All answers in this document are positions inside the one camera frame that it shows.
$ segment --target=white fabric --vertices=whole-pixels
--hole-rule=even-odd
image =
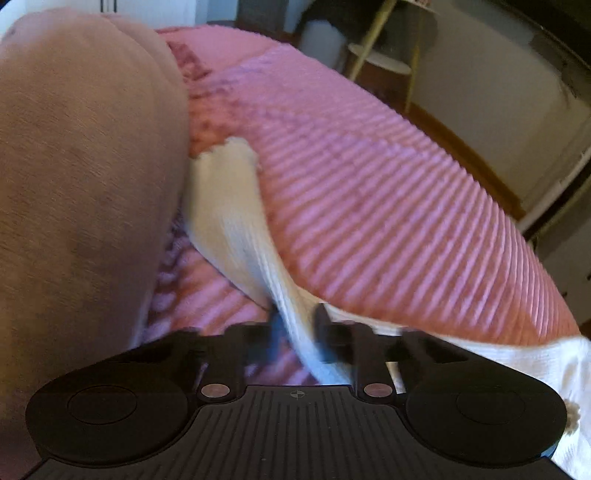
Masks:
[[[192,162],[183,202],[187,233],[201,254],[255,302],[267,306],[268,298],[273,299],[295,351],[318,381],[350,383],[346,366],[321,361],[311,323],[312,310],[321,300],[295,285],[273,245],[258,188],[257,159],[245,140],[232,138]],[[366,323],[381,335],[401,331],[401,326],[328,304],[327,310],[335,322]],[[591,480],[589,340],[580,336],[544,346],[515,347],[442,338],[555,389],[567,403],[570,424],[553,461],[573,478]],[[403,389],[395,366],[389,367],[397,389]]]

